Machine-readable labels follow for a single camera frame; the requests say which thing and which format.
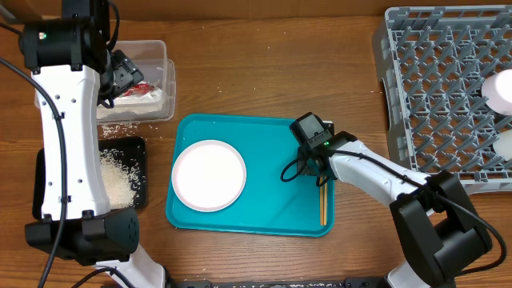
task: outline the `white bowl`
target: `white bowl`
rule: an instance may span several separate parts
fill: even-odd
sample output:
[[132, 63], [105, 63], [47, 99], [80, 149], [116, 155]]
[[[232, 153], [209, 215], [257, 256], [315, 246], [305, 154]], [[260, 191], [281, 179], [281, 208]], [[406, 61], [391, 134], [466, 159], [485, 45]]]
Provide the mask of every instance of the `white bowl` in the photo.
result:
[[178, 156], [171, 181], [176, 196], [189, 208], [219, 211], [242, 193], [246, 164], [231, 145], [204, 140], [188, 146]]

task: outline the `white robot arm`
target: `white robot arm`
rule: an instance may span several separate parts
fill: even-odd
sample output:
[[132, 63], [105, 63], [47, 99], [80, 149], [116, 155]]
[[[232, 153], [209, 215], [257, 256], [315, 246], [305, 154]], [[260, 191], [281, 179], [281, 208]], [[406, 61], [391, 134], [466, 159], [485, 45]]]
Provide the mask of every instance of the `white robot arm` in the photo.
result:
[[[42, 220], [25, 228], [27, 243], [50, 254], [39, 286], [44, 286], [56, 256], [97, 269], [113, 267], [112, 277], [123, 287], [168, 287], [165, 268], [139, 244], [134, 209], [110, 209], [99, 164], [97, 105], [112, 107], [113, 98], [143, 75], [120, 50], [113, 51], [117, 28], [110, 38], [109, 4], [117, 14], [115, 5], [107, 0], [79, 4], [63, 0], [62, 18], [28, 23], [20, 33], [25, 66], [40, 85], [34, 86], [45, 147]], [[43, 97], [41, 91], [48, 95]], [[61, 131], [50, 106], [58, 111]], [[64, 162], [56, 161], [61, 156], [61, 138], [66, 143], [65, 179], [61, 175]], [[65, 199], [63, 180], [67, 180]]]
[[[379, 288], [452, 287], [462, 269], [492, 248], [486, 226], [475, 220], [476, 210], [456, 176], [401, 167], [347, 132], [334, 134], [312, 113], [298, 118], [290, 130], [300, 147], [297, 160], [291, 163], [297, 163], [297, 173], [284, 179], [289, 164], [281, 175], [284, 182], [300, 174], [339, 179], [390, 207], [407, 261], [385, 276]], [[450, 203], [473, 216], [455, 210]], [[447, 218], [433, 226], [428, 215], [444, 210]]]

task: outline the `chopstick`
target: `chopstick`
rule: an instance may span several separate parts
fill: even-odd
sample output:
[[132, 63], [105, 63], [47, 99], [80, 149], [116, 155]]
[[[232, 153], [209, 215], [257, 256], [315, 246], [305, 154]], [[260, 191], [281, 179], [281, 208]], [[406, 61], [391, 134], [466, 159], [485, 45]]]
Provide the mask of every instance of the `chopstick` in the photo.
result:
[[320, 225], [327, 225], [327, 184], [320, 187]]

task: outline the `dish rack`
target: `dish rack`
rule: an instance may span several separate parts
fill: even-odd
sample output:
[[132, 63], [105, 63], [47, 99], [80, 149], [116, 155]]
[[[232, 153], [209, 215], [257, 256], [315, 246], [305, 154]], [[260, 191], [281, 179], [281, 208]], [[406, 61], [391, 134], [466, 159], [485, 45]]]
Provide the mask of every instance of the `dish rack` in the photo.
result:
[[395, 7], [373, 36], [392, 161], [458, 175], [469, 194], [512, 190], [512, 161], [492, 149], [512, 116], [480, 88], [512, 68], [512, 6]]

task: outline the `black tray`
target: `black tray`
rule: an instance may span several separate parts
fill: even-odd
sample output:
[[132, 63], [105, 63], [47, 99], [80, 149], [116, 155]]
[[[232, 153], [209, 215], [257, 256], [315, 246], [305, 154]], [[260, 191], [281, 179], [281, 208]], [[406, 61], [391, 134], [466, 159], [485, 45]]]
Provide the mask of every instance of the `black tray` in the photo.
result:
[[[147, 205], [147, 163], [146, 163], [146, 144], [140, 137], [124, 137], [116, 139], [100, 140], [98, 142], [101, 152], [109, 149], [116, 149], [119, 153], [114, 153], [114, 159], [121, 160], [121, 164], [129, 168], [138, 163], [139, 173], [137, 175], [140, 181], [139, 186], [133, 183], [132, 189], [135, 190], [134, 204], [131, 207], [141, 209]], [[35, 167], [34, 200], [32, 202], [32, 216], [41, 220], [41, 206], [45, 197], [45, 154], [44, 149], [38, 152]]]

